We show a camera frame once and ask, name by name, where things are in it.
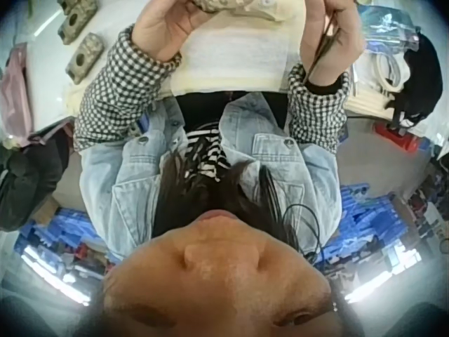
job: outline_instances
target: hand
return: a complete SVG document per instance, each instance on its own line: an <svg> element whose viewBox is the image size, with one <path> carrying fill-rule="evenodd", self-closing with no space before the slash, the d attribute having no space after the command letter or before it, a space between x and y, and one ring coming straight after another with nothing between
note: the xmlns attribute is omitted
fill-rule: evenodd
<svg viewBox="0 0 449 337"><path fill-rule="evenodd" d="M306 23L301 41L301 60L309 73L318 45L326 26L326 14L336 12L336 25L340 28L331 49L318 61L309 82L316 86L334 84L362 54L365 39L361 19L353 0L305 0Z"/></svg>
<svg viewBox="0 0 449 337"><path fill-rule="evenodd" d="M167 62L210 17L189 0L150 0L134 26L132 41L149 57Z"/></svg>

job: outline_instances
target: black bag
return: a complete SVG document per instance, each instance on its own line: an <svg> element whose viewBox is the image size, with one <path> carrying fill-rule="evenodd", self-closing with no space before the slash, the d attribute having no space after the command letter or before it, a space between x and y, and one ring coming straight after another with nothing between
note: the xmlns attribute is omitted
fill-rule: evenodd
<svg viewBox="0 0 449 337"><path fill-rule="evenodd" d="M425 35L418 32L418 36L420 49L409 50L404 55L410 68L410 79L400 93L392 93L395 99L385 107L394 108L393 124L397 127L406 119L412 126L426 119L443 95L443 77L434 45Z"/></svg>

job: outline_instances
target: floor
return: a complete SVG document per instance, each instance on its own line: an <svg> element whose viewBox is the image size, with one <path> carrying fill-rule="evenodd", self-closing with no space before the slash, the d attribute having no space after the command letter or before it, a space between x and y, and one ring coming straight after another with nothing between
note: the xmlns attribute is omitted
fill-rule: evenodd
<svg viewBox="0 0 449 337"><path fill-rule="evenodd" d="M349 120L349 138L338 150L341 185L370 183L372 197L397 192L409 197L423 180L430 156L408 154L372 131L372 121ZM63 207L85 211L79 189L81 158L73 154L54 197Z"/></svg>

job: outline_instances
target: pink bag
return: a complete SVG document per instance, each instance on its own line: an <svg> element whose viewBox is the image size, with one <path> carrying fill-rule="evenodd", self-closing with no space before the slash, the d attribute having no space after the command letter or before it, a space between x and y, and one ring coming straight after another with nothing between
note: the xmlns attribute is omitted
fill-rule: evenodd
<svg viewBox="0 0 449 337"><path fill-rule="evenodd" d="M9 64L0 81L0 115L4 131L24 147L32 132L24 73L27 66L27 44L18 44L11 50Z"/></svg>

